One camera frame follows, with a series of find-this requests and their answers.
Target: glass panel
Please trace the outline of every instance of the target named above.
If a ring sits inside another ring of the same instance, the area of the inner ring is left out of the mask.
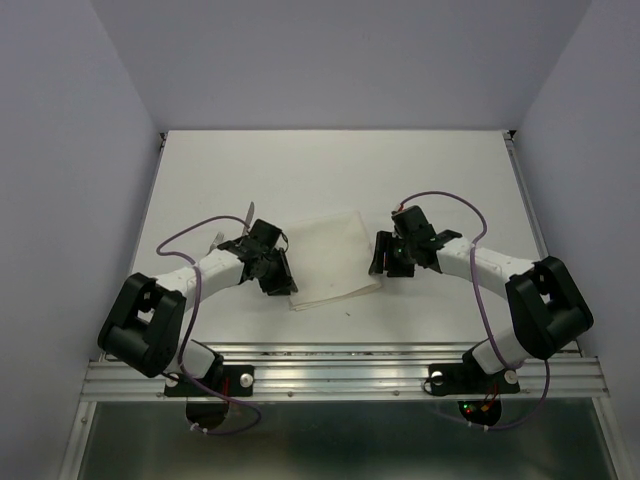
[[[503,422],[534,404],[503,403]],[[181,403],[100,404],[80,478],[613,478],[589,399],[549,400],[529,423],[490,433],[436,415],[435,406],[272,404],[263,406],[264,421],[251,431],[211,438],[189,431]],[[457,414],[455,402],[439,408]]]

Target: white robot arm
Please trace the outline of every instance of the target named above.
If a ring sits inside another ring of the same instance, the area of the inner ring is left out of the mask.
[[[225,288],[256,279],[267,295],[297,291],[285,250],[276,248],[282,231],[256,220],[247,235],[225,242],[197,262],[201,273],[200,301]],[[196,272],[184,267],[157,277],[141,273],[124,282],[105,321],[98,345],[147,377],[180,374],[178,347],[184,313],[197,296]],[[151,314],[145,320],[143,313]],[[189,341],[183,362],[194,378],[215,384],[222,373],[222,357]]]
[[[469,240],[451,230],[436,234],[417,206],[391,218],[394,232],[378,232],[370,274],[413,277],[419,265],[472,281]],[[546,360],[593,325],[589,308],[557,258],[523,260],[476,248],[475,272],[480,287],[508,301],[512,325],[493,337],[497,348],[487,338],[465,353],[462,363],[430,366],[442,373],[431,382],[433,395],[484,393],[503,377],[507,365],[527,358]],[[509,393],[509,388],[501,391]]]

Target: white cloth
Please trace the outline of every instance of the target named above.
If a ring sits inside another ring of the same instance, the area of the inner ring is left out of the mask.
[[[380,288],[368,274],[373,258],[360,212],[306,220],[284,229],[287,260],[298,292],[293,310],[304,310]]]

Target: white wall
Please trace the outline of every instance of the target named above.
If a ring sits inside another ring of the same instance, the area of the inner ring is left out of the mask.
[[[640,2],[593,2],[516,140],[549,250],[595,315],[583,344],[640,471]]]
[[[588,0],[93,0],[162,129],[516,128]]]
[[[0,3],[0,478],[56,478],[158,134],[88,1]]]

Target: black mounting plate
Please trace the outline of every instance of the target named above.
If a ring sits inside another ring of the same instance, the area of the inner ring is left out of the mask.
[[[447,395],[484,395],[495,385],[500,394],[520,392],[520,384],[509,383],[505,371],[493,375],[478,375],[465,363],[434,363],[429,365],[429,378],[423,384],[424,391],[435,397]]]
[[[218,380],[216,385],[211,385],[210,380],[205,377],[200,381],[212,390],[222,393],[228,397],[251,397],[253,395],[253,384],[249,387],[243,387],[240,385],[240,377],[245,373],[248,373],[252,377],[254,376],[255,368],[253,365],[225,365],[222,371],[222,376]],[[192,384],[188,378],[183,375],[178,375],[180,381],[173,387],[164,387],[165,397],[210,397],[206,392],[203,392],[194,384]]]

